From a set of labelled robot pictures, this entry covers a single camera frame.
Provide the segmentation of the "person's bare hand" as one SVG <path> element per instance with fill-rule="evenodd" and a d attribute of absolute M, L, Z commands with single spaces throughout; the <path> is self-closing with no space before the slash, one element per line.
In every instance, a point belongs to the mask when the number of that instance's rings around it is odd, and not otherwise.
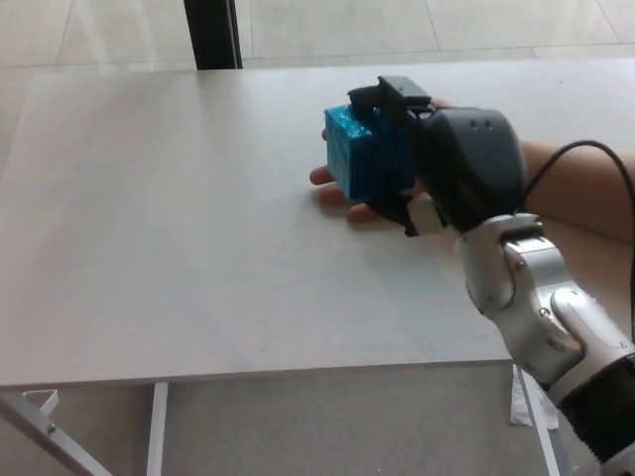
<path fill-rule="evenodd" d="M 359 227 L 384 219 L 365 203 L 350 201 L 332 177 L 328 164 L 314 168 L 310 172 L 309 181 L 317 187 L 317 203 L 327 211 L 337 211 L 344 207 L 344 215 L 351 226 Z"/>

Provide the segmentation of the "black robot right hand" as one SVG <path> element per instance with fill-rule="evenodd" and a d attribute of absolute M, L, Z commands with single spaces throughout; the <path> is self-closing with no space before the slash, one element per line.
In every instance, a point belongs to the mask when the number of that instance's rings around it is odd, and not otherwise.
<path fill-rule="evenodd" d="M 519 139 L 492 109 L 437 103 L 405 76 L 348 93 L 354 119 L 374 145 L 360 150 L 354 177 L 360 201 L 416 235 L 407 207 L 419 182 L 444 226 L 459 233 L 511 214 L 523 195 L 526 166 Z"/>

